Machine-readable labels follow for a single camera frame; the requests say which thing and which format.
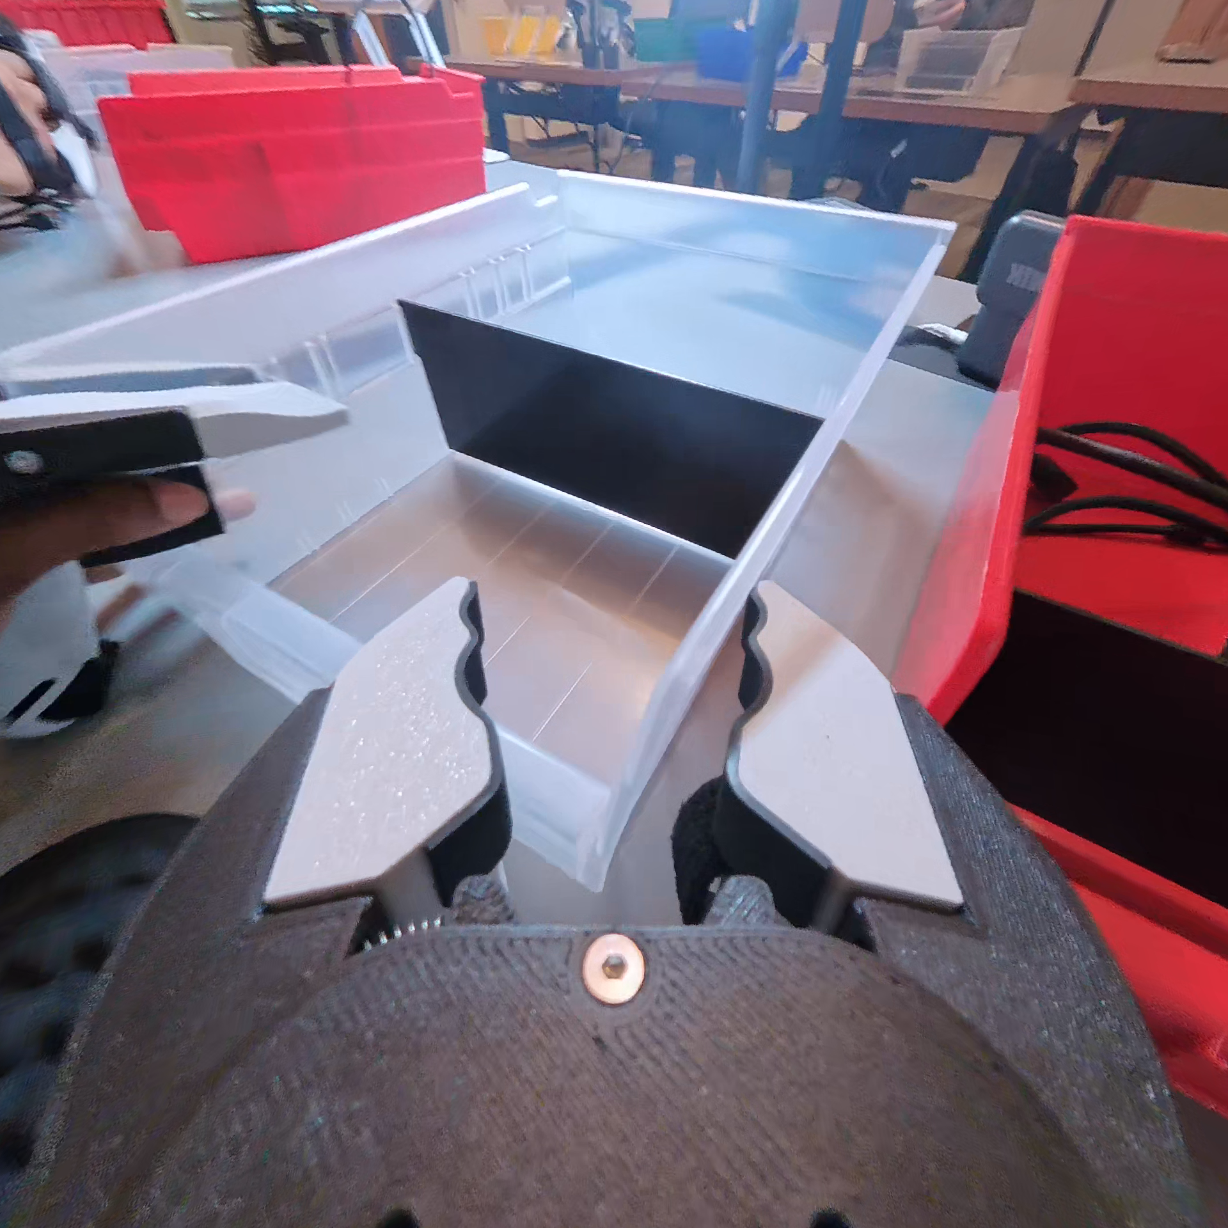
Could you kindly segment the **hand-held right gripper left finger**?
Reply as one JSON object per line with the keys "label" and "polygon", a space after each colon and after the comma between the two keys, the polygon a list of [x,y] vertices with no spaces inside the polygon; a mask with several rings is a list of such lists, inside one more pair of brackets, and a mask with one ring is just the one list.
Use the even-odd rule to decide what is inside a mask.
{"label": "hand-held right gripper left finger", "polygon": [[389,927],[441,925],[512,844],[486,713],[478,587],[452,578],[330,687],[263,892],[268,912],[370,899]]}

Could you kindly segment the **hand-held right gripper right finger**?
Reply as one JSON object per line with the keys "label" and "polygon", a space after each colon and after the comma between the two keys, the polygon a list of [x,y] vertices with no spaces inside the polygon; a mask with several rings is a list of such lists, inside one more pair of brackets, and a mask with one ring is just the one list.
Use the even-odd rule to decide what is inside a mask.
{"label": "hand-held right gripper right finger", "polygon": [[871,659],[776,583],[748,596],[743,713],[720,784],[720,857],[793,927],[834,935],[858,899],[957,916],[964,894],[901,715]]}

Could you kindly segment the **red bin with black divider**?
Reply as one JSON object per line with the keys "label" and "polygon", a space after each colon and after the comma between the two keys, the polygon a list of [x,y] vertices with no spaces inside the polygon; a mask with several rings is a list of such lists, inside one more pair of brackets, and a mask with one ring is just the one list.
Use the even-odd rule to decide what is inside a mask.
{"label": "red bin with black divider", "polygon": [[1072,218],[895,669],[1226,1117],[1226,239]]}

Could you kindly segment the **person's left hand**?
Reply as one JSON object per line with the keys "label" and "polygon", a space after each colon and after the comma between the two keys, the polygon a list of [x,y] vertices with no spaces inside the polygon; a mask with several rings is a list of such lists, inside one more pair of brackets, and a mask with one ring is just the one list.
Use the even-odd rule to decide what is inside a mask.
{"label": "person's left hand", "polygon": [[196,524],[203,490],[158,479],[116,479],[65,488],[2,511],[2,624],[43,576],[88,555]]}

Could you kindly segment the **stack of red bins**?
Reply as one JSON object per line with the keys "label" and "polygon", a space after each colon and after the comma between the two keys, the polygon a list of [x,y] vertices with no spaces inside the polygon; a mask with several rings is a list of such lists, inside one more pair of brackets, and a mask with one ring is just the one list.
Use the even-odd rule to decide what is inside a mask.
{"label": "stack of red bins", "polygon": [[101,124],[138,222],[194,265],[322,248],[486,192],[484,79],[142,71]]}

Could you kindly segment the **white and black shoe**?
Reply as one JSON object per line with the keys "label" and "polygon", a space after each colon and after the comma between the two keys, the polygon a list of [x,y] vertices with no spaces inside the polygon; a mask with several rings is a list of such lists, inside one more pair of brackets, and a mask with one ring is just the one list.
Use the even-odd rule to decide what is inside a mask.
{"label": "white and black shoe", "polygon": [[86,661],[69,682],[36,685],[2,717],[2,739],[36,741],[97,717],[110,698],[119,652],[117,641],[103,639],[99,654]]}

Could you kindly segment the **black bin divider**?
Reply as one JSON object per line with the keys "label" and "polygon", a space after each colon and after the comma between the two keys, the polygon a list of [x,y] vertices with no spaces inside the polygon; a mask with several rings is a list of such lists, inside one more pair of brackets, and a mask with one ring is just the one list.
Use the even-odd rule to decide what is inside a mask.
{"label": "black bin divider", "polygon": [[821,418],[400,302],[449,447],[735,559]]}

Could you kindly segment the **clear plastic bin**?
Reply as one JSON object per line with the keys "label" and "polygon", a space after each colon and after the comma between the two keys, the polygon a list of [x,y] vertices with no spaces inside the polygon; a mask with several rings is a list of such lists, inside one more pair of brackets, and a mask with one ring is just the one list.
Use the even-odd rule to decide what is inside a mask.
{"label": "clear plastic bin", "polygon": [[[521,879],[629,896],[653,829],[724,760],[759,581],[888,678],[983,419],[890,362],[949,226],[530,172],[421,220],[110,287],[2,352],[32,367],[246,365],[350,421],[233,457],[222,540],[145,565],[104,713],[2,751],[2,864],[143,812],[203,816],[307,684],[454,576],[478,585]],[[400,302],[821,418],[735,559],[454,453]]]}

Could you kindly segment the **yellow bins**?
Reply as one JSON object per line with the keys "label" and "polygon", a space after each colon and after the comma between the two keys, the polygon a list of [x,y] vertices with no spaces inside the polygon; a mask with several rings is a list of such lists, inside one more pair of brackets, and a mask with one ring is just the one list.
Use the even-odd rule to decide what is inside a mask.
{"label": "yellow bins", "polygon": [[490,14],[478,25],[491,60],[553,60],[566,34],[564,19],[543,8]]}

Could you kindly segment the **grey electronic device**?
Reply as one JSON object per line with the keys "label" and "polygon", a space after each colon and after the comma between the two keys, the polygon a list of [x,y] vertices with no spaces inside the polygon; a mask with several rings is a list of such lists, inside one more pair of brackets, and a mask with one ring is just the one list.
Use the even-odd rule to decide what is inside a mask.
{"label": "grey electronic device", "polygon": [[1022,211],[999,230],[977,280],[979,311],[957,351],[960,377],[999,388],[1064,230],[1066,220],[1037,211]]}

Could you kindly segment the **green bin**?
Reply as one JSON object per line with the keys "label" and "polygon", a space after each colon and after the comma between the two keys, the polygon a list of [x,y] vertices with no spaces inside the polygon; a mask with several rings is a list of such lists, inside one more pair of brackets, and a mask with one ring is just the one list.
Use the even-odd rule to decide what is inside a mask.
{"label": "green bin", "polygon": [[640,19],[633,23],[633,58],[640,66],[692,64],[698,58],[698,38],[711,23]]}

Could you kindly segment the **blue bin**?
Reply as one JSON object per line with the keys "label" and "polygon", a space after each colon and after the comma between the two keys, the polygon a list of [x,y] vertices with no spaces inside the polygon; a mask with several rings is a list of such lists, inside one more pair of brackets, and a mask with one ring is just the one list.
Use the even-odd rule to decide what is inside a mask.
{"label": "blue bin", "polygon": [[[709,83],[748,83],[756,60],[756,31],[702,27],[694,36],[696,73]],[[776,55],[776,81],[797,79],[810,55],[808,42],[783,44]]]}

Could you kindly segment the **long wooden table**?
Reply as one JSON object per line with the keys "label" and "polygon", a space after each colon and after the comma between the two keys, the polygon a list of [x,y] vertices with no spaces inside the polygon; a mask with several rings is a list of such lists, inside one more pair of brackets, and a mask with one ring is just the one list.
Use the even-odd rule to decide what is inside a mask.
{"label": "long wooden table", "polygon": [[[651,64],[618,70],[583,68],[564,60],[460,60],[447,68],[480,75],[491,83],[530,83],[551,88],[590,88],[620,92],[637,101],[687,103],[744,109],[746,88],[737,83],[700,79],[690,64]],[[1022,137],[1020,164],[1044,148],[1076,137],[1090,105],[1072,101],[1076,83],[1051,75],[1012,75],[986,96],[953,92],[906,94],[873,88],[856,81],[843,103],[843,116],[901,125],[986,131],[997,137]]]}

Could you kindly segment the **clear lidded container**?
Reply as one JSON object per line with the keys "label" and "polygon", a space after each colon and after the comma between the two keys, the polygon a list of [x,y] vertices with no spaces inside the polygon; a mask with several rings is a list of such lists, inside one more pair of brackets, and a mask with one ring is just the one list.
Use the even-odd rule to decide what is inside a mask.
{"label": "clear lidded container", "polygon": [[897,94],[990,94],[1005,77],[1024,29],[908,31],[901,38]]}

